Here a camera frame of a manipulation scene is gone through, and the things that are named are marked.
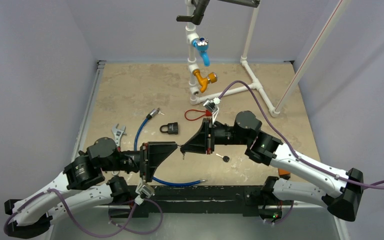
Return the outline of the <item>red cable seal lock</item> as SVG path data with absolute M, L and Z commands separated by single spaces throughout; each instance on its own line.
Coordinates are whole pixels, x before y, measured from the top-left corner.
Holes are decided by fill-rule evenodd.
M 184 118 L 187 121 L 197 121 L 201 118 L 211 117 L 212 113 L 208 110 L 188 109 L 184 112 Z

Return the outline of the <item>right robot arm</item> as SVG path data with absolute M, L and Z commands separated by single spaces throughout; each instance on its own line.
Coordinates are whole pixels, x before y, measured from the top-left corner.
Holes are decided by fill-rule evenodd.
M 307 202 L 325 207 L 339 219 L 354 222 L 364 192 L 364 174 L 357 168 L 343 170 L 293 153 L 285 142 L 262 131 L 261 126 L 262 122 L 249 110 L 239 112 L 232 126 L 205 118 L 200 130 L 180 151 L 210 155 L 216 145 L 244 145 L 244 154 L 253 162 L 286 170 L 307 181 L 275 179 L 260 191 L 264 202 Z

